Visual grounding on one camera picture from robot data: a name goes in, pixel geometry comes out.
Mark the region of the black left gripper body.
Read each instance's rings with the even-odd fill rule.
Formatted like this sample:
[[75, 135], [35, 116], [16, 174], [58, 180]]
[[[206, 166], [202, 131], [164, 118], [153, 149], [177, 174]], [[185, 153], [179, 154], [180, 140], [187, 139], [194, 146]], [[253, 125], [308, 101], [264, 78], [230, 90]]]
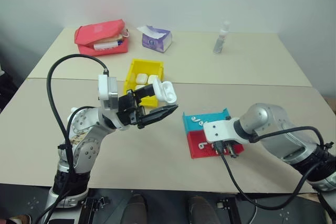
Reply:
[[124, 126], [136, 125], [139, 129], [145, 127], [143, 117], [145, 109], [140, 103], [144, 98], [143, 91], [128, 90], [126, 95], [118, 99], [117, 117]]

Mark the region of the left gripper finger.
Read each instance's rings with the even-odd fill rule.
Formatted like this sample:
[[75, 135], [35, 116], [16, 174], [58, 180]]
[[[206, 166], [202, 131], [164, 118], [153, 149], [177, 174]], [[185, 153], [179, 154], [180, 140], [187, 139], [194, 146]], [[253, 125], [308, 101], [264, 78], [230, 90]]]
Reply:
[[154, 87], [152, 84], [145, 85], [133, 91], [133, 98], [135, 101], [141, 101], [145, 97], [152, 97], [155, 95]]
[[160, 108], [156, 108], [151, 110], [149, 114], [142, 115], [137, 120], [138, 129], [142, 129], [147, 125], [159, 122], [172, 114], [178, 108], [177, 104], [166, 105]]

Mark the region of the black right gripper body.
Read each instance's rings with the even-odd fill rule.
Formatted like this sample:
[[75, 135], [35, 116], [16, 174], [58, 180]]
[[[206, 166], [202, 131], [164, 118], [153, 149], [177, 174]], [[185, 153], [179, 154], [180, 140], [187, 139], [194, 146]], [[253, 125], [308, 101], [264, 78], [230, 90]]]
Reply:
[[231, 158], [237, 158], [238, 154], [234, 150], [233, 144], [229, 141], [216, 141], [213, 143], [214, 150], [217, 155], [225, 156], [229, 155]]

